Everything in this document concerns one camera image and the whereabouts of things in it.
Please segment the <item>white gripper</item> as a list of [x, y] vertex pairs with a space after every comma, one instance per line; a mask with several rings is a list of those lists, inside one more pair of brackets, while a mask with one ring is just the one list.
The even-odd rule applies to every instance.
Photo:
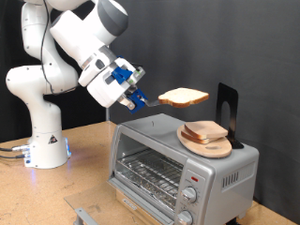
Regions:
[[117, 58], [109, 66], [102, 69], [99, 74], [87, 85], [89, 94], [103, 107], [111, 107], [115, 101], [129, 110], [135, 109], [135, 104], [127, 97], [138, 88], [131, 86], [137, 82], [133, 74], [137, 69], [124, 58]]

